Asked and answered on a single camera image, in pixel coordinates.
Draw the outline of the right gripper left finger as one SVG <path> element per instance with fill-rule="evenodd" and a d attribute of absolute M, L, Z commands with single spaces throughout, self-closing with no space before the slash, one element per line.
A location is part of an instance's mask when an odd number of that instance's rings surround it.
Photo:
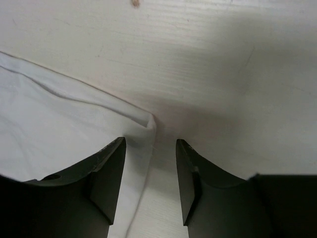
<path fill-rule="evenodd" d="M 119 137 L 42 180 L 0 178 L 3 238 L 105 238 L 114 223 L 126 154 Z"/>

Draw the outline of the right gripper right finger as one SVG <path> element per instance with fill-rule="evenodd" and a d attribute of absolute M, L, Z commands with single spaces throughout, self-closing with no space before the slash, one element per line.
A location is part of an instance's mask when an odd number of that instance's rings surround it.
<path fill-rule="evenodd" d="M 191 238 L 314 238 L 315 175 L 241 179 L 176 141 L 183 224 Z"/>

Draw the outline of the white skirt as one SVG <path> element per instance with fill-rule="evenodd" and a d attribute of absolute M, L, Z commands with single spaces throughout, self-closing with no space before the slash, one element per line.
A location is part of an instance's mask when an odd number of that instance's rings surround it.
<path fill-rule="evenodd" d="M 126 139 L 118 207 L 109 237 L 127 236 L 144 190 L 156 135 L 148 113 L 76 79 L 0 56 L 0 173 L 42 179 Z"/>

